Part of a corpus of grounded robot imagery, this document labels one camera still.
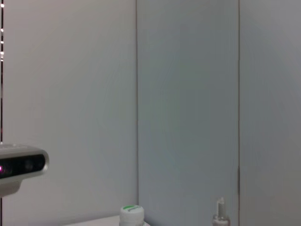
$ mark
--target camera lens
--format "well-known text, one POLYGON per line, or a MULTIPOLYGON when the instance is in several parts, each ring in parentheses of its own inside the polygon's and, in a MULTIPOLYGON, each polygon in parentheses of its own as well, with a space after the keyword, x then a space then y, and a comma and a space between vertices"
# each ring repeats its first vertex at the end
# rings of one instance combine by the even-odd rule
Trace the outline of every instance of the camera lens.
POLYGON ((30 171, 32 171, 32 169, 33 169, 33 163, 32 163, 32 161, 31 160, 26 160, 25 161, 25 170, 27 172, 30 172, 30 171))
POLYGON ((36 162, 35 167, 37 168, 37 170, 42 170, 45 166, 46 160, 43 155, 39 155, 36 157, 35 162, 36 162))
POLYGON ((11 168, 7 164, 0 165, 0 178, 7 177, 12 173, 11 168))

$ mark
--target gray panel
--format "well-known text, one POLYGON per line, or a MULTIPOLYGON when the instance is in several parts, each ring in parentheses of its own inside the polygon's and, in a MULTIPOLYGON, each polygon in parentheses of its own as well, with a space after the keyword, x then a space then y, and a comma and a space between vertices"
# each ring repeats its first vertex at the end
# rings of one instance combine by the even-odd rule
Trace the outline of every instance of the gray panel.
POLYGON ((139 202, 156 226, 238 225, 238 1, 138 1, 139 202))
POLYGON ((242 226, 300 225, 300 9, 242 0, 242 226))
POLYGON ((6 1, 4 141, 49 153, 4 225, 59 225, 137 202, 135 0, 6 1))

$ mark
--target green label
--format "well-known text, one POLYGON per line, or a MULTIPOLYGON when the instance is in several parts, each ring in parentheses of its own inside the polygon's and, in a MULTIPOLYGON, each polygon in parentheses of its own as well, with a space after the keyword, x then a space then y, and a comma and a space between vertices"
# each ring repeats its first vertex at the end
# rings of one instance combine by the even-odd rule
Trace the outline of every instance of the green label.
POLYGON ((135 205, 125 206, 123 209, 126 210, 126 209, 133 208, 133 207, 135 207, 135 205))

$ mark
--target white table surface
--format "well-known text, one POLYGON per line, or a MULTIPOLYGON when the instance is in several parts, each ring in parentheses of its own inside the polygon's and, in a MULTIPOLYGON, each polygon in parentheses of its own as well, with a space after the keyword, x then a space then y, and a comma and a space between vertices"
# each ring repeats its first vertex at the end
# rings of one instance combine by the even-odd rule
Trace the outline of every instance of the white table surface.
POLYGON ((92 220, 68 226, 119 226, 119 216, 92 220))

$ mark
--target white wall panel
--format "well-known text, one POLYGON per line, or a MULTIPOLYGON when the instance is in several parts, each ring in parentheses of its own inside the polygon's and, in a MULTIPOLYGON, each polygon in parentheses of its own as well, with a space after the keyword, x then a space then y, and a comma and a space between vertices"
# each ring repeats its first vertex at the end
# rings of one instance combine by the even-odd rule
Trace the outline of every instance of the white wall panel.
POLYGON ((137 202, 135 0, 7 0, 4 141, 48 173, 4 198, 4 225, 59 225, 137 202))
POLYGON ((241 0, 241 225, 300 225, 301 1, 241 0))
POLYGON ((156 226, 238 225, 238 1, 138 1, 139 202, 156 226))

